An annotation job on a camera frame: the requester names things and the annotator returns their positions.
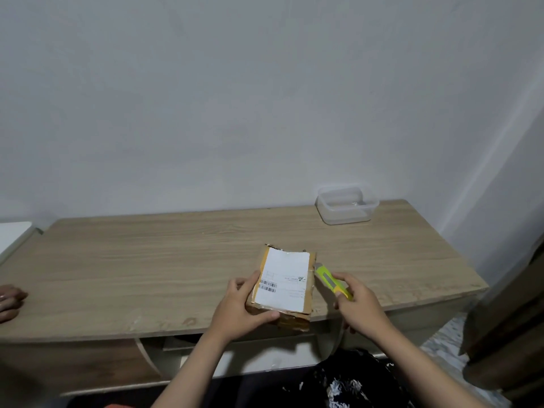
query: torn cardboard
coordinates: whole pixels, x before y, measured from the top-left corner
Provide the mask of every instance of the torn cardboard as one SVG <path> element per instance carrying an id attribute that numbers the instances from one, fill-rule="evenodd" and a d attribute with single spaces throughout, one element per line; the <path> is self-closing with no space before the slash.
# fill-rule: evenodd
<path id="1" fill-rule="evenodd" d="M 271 253 L 270 259 L 272 259 L 272 255 L 277 256 L 277 253 L 278 253 L 277 251 L 283 252 L 273 246 L 270 246 L 270 245 L 266 246 L 264 250 L 263 258 L 261 260 L 259 279 L 257 283 L 255 284 L 253 291 L 248 296 L 245 307 L 248 310 L 248 312 L 253 315 L 257 315 L 259 313 L 268 311 L 270 309 L 279 311 L 280 318 L 277 321 L 275 321 L 277 326 L 282 328 L 289 328 L 289 329 L 294 329 L 297 331 L 307 332 L 309 330 L 309 319 L 312 313 L 312 292 L 313 292 L 313 285 L 314 285 L 313 267 L 316 262 L 316 254 L 309 253 L 307 270 L 305 274 L 306 285 L 303 290 L 303 300 L 302 298 L 300 298 L 302 301 L 300 308 L 289 309 L 289 307 L 286 308 L 284 305 L 282 305 L 281 302 L 278 302 L 278 301 L 276 301 L 276 304 L 274 306 L 271 306 L 271 305 L 265 305 L 263 303 L 259 303 L 258 300 L 256 300 L 259 289 L 263 289 L 263 293 L 267 295 L 269 293 L 274 295 L 280 295 L 282 293 L 281 282 L 275 282 L 274 280 L 268 281 L 268 279 L 270 279 L 269 274 L 266 276 L 267 280 L 263 279 L 263 272 L 265 271 L 265 266 L 267 265 L 267 258 L 271 250 L 276 250 L 276 252 Z M 284 304 L 290 303 L 291 307 L 297 307 L 293 304 L 292 301 L 286 300 L 283 303 Z"/>

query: cardboard box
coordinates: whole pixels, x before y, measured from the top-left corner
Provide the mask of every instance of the cardboard box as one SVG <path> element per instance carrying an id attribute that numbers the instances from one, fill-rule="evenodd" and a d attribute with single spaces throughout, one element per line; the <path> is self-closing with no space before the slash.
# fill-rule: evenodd
<path id="1" fill-rule="evenodd" d="M 273 322 L 277 326 L 282 328 L 289 328 L 294 329 L 297 331 L 303 331 L 307 332 L 309 330 L 309 319 L 310 315 L 312 313 L 312 292 L 313 292 L 313 285 L 314 285 L 314 276 L 313 276 L 313 267 L 316 262 L 316 254 L 310 253 L 309 254 L 309 262 L 308 262 L 308 270 L 306 274 L 306 289 L 304 292 L 304 300 L 303 300 L 303 310 L 302 312 L 299 311 L 293 311 L 291 309 L 284 309 L 281 307 L 271 307 L 262 305 L 261 303 L 258 303 L 255 301 L 255 297 L 257 295 L 257 291 L 259 289 L 259 286 L 261 285 L 262 277 L 263 277 L 263 270 L 265 263 L 267 262 L 267 257 L 270 249 L 277 249 L 271 245 L 267 245 L 263 254 L 263 258 L 261 260 L 261 266 L 260 271 L 261 274 L 259 276 L 259 280 L 255 284 L 255 287 L 253 288 L 253 291 L 248 296 L 248 299 L 246 301 L 245 307 L 248 310 L 248 312 L 252 315 L 257 315 L 259 313 L 268 311 L 270 309 L 275 311 L 280 311 L 280 319 Z"/>

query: desk top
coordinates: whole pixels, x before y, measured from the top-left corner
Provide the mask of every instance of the desk top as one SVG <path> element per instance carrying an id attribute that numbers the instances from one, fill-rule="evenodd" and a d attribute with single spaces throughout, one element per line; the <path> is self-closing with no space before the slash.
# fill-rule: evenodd
<path id="1" fill-rule="evenodd" d="M 315 206 L 61 219 L 0 268 L 30 293 L 0 342 L 72 341 L 201 332 L 230 278 L 258 267 L 264 244 L 317 253 L 351 272 L 386 309 L 487 288 L 406 201 L 370 222 L 325 225 Z M 318 289 L 312 320 L 335 311 Z"/>

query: yellow utility knife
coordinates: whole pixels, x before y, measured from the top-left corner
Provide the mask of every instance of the yellow utility knife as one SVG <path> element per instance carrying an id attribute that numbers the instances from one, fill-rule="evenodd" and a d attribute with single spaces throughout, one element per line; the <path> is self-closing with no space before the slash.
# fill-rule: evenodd
<path id="1" fill-rule="evenodd" d="M 323 282 L 323 284 L 329 288 L 335 295 L 337 292 L 341 292 L 347 297 L 350 301 L 353 299 L 353 296 L 348 292 L 346 288 L 342 285 L 342 283 L 337 280 L 334 276 L 331 275 L 329 269 L 323 266 L 323 264 L 317 262 L 314 265 L 314 273 L 319 276 L 319 279 Z"/>

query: wooden desk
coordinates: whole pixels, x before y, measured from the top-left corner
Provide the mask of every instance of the wooden desk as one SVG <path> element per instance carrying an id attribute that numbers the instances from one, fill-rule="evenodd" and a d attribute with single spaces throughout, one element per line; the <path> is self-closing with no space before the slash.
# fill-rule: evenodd
<path id="1" fill-rule="evenodd" d="M 317 252 L 329 269 L 355 274 L 404 331 L 418 331 L 416 342 L 487 288 L 406 201 L 383 202 L 370 222 L 337 226 L 325 225 L 314 206 L 62 219 L 0 267 L 0 284 L 30 292 L 21 315 L 0 325 L 0 358 L 62 391 L 160 380 L 148 355 L 134 353 L 143 349 L 134 340 L 205 330 L 227 281 L 256 269 L 265 243 Z M 334 316 L 315 289 L 312 321 Z M 108 352 L 115 346 L 124 351 Z M 97 348 L 93 360 L 122 361 L 75 383 L 44 380 L 61 370 L 49 369 L 46 355 L 70 351 L 78 367 L 86 360 L 78 352 Z M 43 373 L 21 366 L 18 351 L 45 361 Z"/>

